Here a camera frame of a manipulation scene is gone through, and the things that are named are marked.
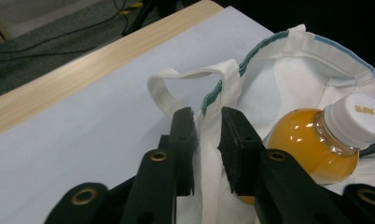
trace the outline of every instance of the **cable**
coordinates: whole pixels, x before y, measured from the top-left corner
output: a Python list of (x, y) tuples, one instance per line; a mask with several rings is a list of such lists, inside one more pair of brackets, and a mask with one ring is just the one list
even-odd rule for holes
[[(74, 33), (78, 33), (80, 31), (87, 30), (87, 29), (90, 29), (92, 27), (104, 24), (104, 23), (106, 23), (108, 21), (112, 21), (118, 14), (121, 14), (123, 16), (123, 18), (126, 20), (126, 25), (124, 26), (124, 29), (122, 31), (122, 33), (123, 33), (123, 32), (126, 31), (126, 29), (128, 27), (128, 23), (129, 23), (128, 19), (127, 19), (127, 16), (122, 11), (122, 9), (126, 5), (126, 0), (123, 1), (123, 5), (122, 5), (121, 8), (118, 7), (118, 5), (116, 3), (116, 0), (113, 0), (113, 3), (114, 3), (114, 6), (118, 9), (118, 13), (116, 13), (115, 15), (113, 15), (112, 17), (110, 17), (109, 19), (106, 19), (104, 21), (100, 21), (100, 22), (94, 23), (93, 25), (90, 25), (90, 26), (87, 26), (87, 27), (83, 27), (83, 28), (80, 28), (78, 30), (75, 30), (75, 31), (72, 31), (72, 32), (69, 32), (69, 33), (66, 33), (66, 34), (63, 34), (63, 35), (54, 36), (54, 37), (52, 37), (50, 39), (43, 40), (43, 41), (41, 41), (39, 43), (36, 43), (36, 44), (34, 44), (34, 45), (30, 46), (30, 47), (25, 48), (25, 49), (17, 49), (17, 50), (12, 50), (12, 51), (0, 51), (0, 54), (20, 53), (20, 52), (24, 52), (24, 51), (29, 50), (29, 49), (33, 49), (33, 48), (35, 48), (35, 47), (37, 47), (39, 45), (42, 45), (42, 44), (44, 44), (46, 42), (51, 41), (51, 40), (54, 40), (54, 39), (57, 39), (57, 38), (60, 38), (60, 37), (66, 36), (66, 35), (71, 35), (71, 34), (74, 34)], [(80, 52), (86, 52), (86, 51), (89, 51), (89, 50), (92, 50), (92, 49), (95, 49), (95, 48), (80, 49), (80, 50), (68, 51), (68, 52), (55, 52), (55, 53), (44, 53), (44, 54), (26, 55), (26, 56), (20, 56), (20, 57), (16, 57), (16, 58), (9, 58), (9, 59), (0, 60), (0, 63), (15, 61), (15, 60), (24, 59), (24, 58), (34, 58), (34, 57), (41, 57), (41, 56), (52, 56), (52, 55), (64, 55), (64, 54), (80, 53)]]

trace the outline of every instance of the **white bottle cap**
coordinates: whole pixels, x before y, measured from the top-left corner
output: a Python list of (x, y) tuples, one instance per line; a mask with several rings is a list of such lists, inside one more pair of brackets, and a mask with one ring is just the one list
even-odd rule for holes
[(350, 94), (324, 109), (328, 129), (349, 147), (366, 148), (375, 143), (375, 98)]

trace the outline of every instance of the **white strap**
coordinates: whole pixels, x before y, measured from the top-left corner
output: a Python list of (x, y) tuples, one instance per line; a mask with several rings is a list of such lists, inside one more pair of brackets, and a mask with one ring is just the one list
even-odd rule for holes
[(220, 79), (222, 80), (222, 91), (220, 92), (221, 105), (228, 106), (232, 104), (232, 102), (236, 100), (236, 97), (240, 95), (242, 88), (239, 65), (234, 59), (229, 59), (222, 63), (210, 65), (184, 74), (179, 74), (172, 68), (166, 68), (149, 78), (147, 88), (155, 104), (171, 119), (174, 112), (182, 109), (183, 106), (168, 91), (164, 79), (196, 79), (212, 74), (220, 75)]

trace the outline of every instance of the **teal trim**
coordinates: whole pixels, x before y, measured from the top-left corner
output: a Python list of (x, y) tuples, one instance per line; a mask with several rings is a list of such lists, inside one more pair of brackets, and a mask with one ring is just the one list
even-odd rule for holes
[[(277, 39), (281, 39), (281, 38), (285, 38), (287, 37), (289, 34), (288, 31), (282, 31), (280, 33), (277, 33), (275, 35), (272, 35), (264, 40), (262, 40), (259, 44), (257, 44), (247, 55), (246, 57), (244, 58), (243, 62), (240, 63), (240, 76), (243, 76), (243, 74), (245, 73), (246, 71), (246, 67), (247, 65), (249, 64), (249, 61), (251, 60), (251, 58), (253, 58), (258, 52), (260, 49), (268, 46), (271, 42), (274, 42), (275, 40)], [(201, 112), (202, 114), (205, 116), (205, 113), (207, 112), (207, 107), (208, 105), (212, 104), (215, 100), (216, 100), (216, 97), (217, 95), (222, 91), (222, 81), (220, 80), (216, 87), (210, 92), (208, 93), (202, 103), (201, 103)]]
[(314, 40), (317, 40), (317, 41), (323, 42), (325, 44), (328, 44), (330, 46), (333, 46), (336, 49), (339, 49), (342, 52), (350, 55), (357, 62), (362, 63), (365, 67), (367, 67), (371, 71), (371, 73), (373, 74), (373, 76), (375, 77), (375, 69), (374, 69), (374, 67), (371, 66), (370, 64), (368, 64), (367, 62), (365, 62), (363, 59), (359, 58), (359, 56), (357, 56), (355, 53), (353, 53), (350, 49), (347, 49), (344, 46), (342, 46), (341, 44), (339, 44), (339, 43), (337, 43), (337, 42), (335, 42), (335, 41), (333, 41), (331, 39), (328, 39), (326, 37), (320, 36), (320, 35), (316, 35), (314, 37)]

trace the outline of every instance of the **orange juice bottle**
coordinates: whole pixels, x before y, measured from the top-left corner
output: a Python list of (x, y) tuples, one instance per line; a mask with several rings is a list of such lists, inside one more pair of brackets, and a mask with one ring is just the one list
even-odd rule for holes
[(284, 115), (265, 139), (266, 148), (291, 154), (317, 184), (341, 182), (358, 162), (359, 149), (375, 143), (375, 98), (350, 94), (324, 110)]

